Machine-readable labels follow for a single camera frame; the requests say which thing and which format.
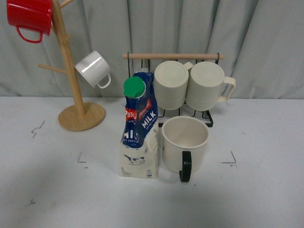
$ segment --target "wooden base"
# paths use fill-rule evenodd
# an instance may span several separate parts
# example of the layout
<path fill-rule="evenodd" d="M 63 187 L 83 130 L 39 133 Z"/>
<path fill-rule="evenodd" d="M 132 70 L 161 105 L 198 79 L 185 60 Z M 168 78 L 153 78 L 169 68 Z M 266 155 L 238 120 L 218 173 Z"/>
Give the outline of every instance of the wooden base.
<path fill-rule="evenodd" d="M 85 115 L 80 116 L 75 105 L 64 109 L 58 117 L 60 125 L 73 132 L 85 131 L 96 127 L 105 118 L 105 109 L 95 103 L 84 103 Z"/>

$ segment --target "red mug handle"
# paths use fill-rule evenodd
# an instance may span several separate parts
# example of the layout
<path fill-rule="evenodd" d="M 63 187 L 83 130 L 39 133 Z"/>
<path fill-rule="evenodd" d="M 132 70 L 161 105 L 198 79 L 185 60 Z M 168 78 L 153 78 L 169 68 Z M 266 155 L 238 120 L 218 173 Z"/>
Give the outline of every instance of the red mug handle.
<path fill-rule="evenodd" d="M 39 34 L 40 34 L 39 40 L 30 40 L 30 39 L 26 39 L 26 38 L 22 35 L 22 33 L 20 32 L 20 28 L 23 28 L 23 29 L 30 29 L 30 30 L 33 30 L 33 29 L 30 28 L 30 27 L 25 27 L 25 26 L 16 26 L 16 30 L 17 30 L 19 36 L 20 36 L 22 39 L 24 39 L 25 41 L 27 41 L 27 42 L 29 42 L 29 43 L 34 43 L 34 44 L 40 43 L 40 42 L 42 41 L 42 36 L 43 36 L 42 32 L 37 31 L 37 32 L 39 32 Z"/>

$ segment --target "black mug handle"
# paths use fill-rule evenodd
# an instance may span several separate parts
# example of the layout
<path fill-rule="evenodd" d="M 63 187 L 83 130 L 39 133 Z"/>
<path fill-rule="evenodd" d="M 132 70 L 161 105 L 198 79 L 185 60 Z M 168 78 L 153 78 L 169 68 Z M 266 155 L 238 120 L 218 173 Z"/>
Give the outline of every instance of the black mug handle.
<path fill-rule="evenodd" d="M 191 176 L 192 158 L 190 151 L 182 152 L 182 170 L 180 171 L 180 181 L 189 182 Z"/>

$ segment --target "mug handle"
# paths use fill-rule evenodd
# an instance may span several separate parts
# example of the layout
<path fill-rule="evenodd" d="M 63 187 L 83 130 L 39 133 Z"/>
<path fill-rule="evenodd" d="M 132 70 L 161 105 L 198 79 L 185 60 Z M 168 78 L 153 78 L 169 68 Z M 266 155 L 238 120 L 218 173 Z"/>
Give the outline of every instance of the mug handle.
<path fill-rule="evenodd" d="M 187 62 L 184 64 L 184 66 L 187 68 L 187 70 L 190 70 L 194 65 L 191 62 Z"/>
<path fill-rule="evenodd" d="M 110 85 L 110 83 L 111 83 L 111 76 L 110 76 L 110 74 L 107 74 L 107 76 L 109 78 L 108 83 L 105 84 L 104 86 L 101 86 L 101 85 L 99 85 L 99 83 L 97 83 L 97 85 L 98 85 L 99 88 L 104 89 L 104 88 L 108 87 L 108 85 Z"/>
<path fill-rule="evenodd" d="M 231 95 L 232 91 L 236 87 L 236 80 L 232 77 L 225 77 L 224 78 L 224 83 L 231 84 L 231 87 L 229 89 L 229 93 L 228 93 L 227 96 L 220 96 L 218 98 L 218 101 L 222 101 L 222 102 L 225 102 L 230 98 L 230 95 Z"/>
<path fill-rule="evenodd" d="M 190 151 L 182 152 L 182 170 L 180 171 L 180 181 L 189 182 L 191 176 L 192 158 Z"/>
<path fill-rule="evenodd" d="M 23 29 L 30 29 L 30 30 L 33 30 L 33 29 L 30 28 L 30 27 L 25 27 L 25 26 L 18 26 L 18 25 L 16 26 L 16 30 L 17 30 L 19 36 L 20 36 L 22 39 L 24 39 L 25 41 L 27 41 L 27 42 L 29 42 L 29 43 L 34 43 L 34 44 L 40 43 L 40 42 L 42 41 L 42 36 L 43 36 L 43 33 L 42 33 L 42 32 L 36 30 L 36 31 L 39 32 L 39 34 L 40 34 L 39 40 L 30 40 L 30 39 L 26 39 L 26 38 L 22 35 L 22 33 L 20 32 L 20 28 L 23 28 Z"/>

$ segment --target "black tape mark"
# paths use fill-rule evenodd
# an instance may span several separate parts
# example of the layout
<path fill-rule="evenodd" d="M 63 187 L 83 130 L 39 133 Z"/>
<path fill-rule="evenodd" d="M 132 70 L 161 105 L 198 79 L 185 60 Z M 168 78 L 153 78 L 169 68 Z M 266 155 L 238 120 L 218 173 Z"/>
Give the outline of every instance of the black tape mark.
<path fill-rule="evenodd" d="M 78 163 L 86 163 L 86 161 L 80 161 L 81 154 L 82 154 L 82 152 L 80 153 L 80 155 L 78 157 Z"/>
<path fill-rule="evenodd" d="M 33 135 L 33 138 L 36 136 L 36 132 L 34 132 L 35 130 L 37 130 L 37 129 L 40 129 L 43 125 L 44 125 L 44 123 L 45 123 L 45 121 L 43 121 L 43 123 L 42 123 L 42 125 L 40 126 L 40 127 L 36 127 L 36 128 L 34 128 L 33 130 L 32 130 L 32 133 L 34 134 Z"/>
<path fill-rule="evenodd" d="M 237 163 L 236 158 L 235 158 L 234 155 L 233 155 L 233 152 L 232 152 L 232 151 L 230 151 L 230 152 L 231 152 L 231 154 L 232 154 L 232 157 L 233 157 L 234 162 L 221 162 L 222 164 L 235 164 L 235 163 Z"/>

